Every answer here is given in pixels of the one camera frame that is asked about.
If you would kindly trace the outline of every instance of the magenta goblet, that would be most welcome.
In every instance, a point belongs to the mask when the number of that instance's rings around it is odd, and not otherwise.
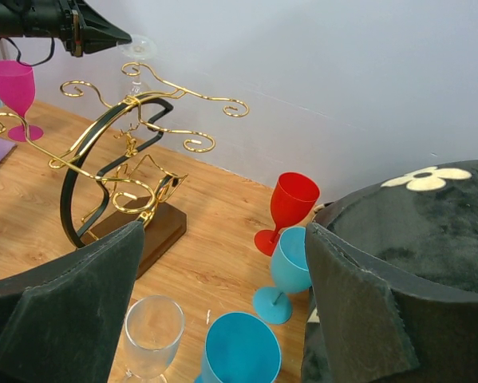
[[[33,104],[35,96],[33,68],[22,65],[15,60],[0,61],[0,100],[21,117]],[[38,140],[44,132],[30,125],[30,139]],[[15,141],[26,141],[26,133],[22,125],[8,131],[8,137]]]

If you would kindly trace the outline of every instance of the black cable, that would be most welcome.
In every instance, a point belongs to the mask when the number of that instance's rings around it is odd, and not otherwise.
[[[17,50],[17,57],[15,58],[15,60],[21,64],[21,65],[24,65],[24,66],[37,66],[37,65],[40,65],[40,64],[44,64],[46,63],[47,61],[49,61],[51,58],[53,58],[54,56],[54,50],[56,49],[56,42],[54,41],[54,38],[51,37],[50,38],[50,52],[49,52],[49,56],[47,56],[47,58],[45,60],[42,60],[42,61],[39,61],[37,62],[36,64],[26,64],[25,62],[22,62],[21,61],[21,56],[22,56],[22,52],[21,50],[19,49],[19,47],[17,46],[17,44],[14,43],[14,41],[11,39],[11,38],[5,38],[5,40],[7,40],[11,45],[13,45],[15,47],[15,49]]]

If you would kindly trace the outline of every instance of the wooden floor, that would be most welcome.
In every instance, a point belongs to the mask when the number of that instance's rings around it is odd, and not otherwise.
[[[42,103],[28,112],[28,120],[45,130],[37,142],[55,153],[64,152],[89,125],[82,117]],[[96,171],[123,152],[124,142],[107,132],[86,161],[88,169]],[[270,258],[257,251],[253,242],[256,231],[272,227],[271,189],[159,146],[149,152],[166,169],[189,173],[170,199],[187,213],[188,232],[136,282],[131,304],[150,294],[165,294],[182,306],[186,329],[165,376],[170,382],[193,382],[209,327],[207,312],[211,322],[229,311],[253,314],[253,293],[261,286],[273,286]],[[73,250],[58,213],[65,170],[50,169],[48,160],[24,143],[0,164],[0,279]],[[153,168],[142,174],[151,182],[159,175]],[[100,195],[94,183],[78,185],[74,217],[83,216],[100,202]],[[282,347],[279,382],[300,379],[307,293],[291,296],[291,300],[294,315],[290,321],[271,326]],[[121,381],[125,370],[120,341],[109,381]]]

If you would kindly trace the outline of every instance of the dark wooden block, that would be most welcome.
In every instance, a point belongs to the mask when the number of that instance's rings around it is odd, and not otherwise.
[[[129,208],[141,207],[148,202],[149,197],[141,197],[130,201],[125,206]],[[124,226],[137,218],[134,214],[125,214],[121,211],[112,213],[91,230],[98,238]],[[146,227],[144,236],[143,256],[137,271],[136,279],[144,274],[157,259],[159,259],[187,230],[187,215],[168,203],[160,203],[157,212],[150,224]],[[94,241],[91,235],[84,234],[81,240],[87,245]]]

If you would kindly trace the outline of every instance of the red wine glass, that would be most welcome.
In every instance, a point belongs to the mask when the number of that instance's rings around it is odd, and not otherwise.
[[[33,104],[35,85],[33,68],[15,60],[0,61],[0,100],[19,116],[24,117]],[[43,131],[30,125],[30,139],[38,140]],[[15,141],[26,141],[26,132],[22,125],[8,131],[8,137]]]
[[[271,256],[279,240],[279,231],[305,219],[319,196],[317,184],[303,174],[287,172],[280,175],[271,198],[275,229],[256,233],[256,247]]]

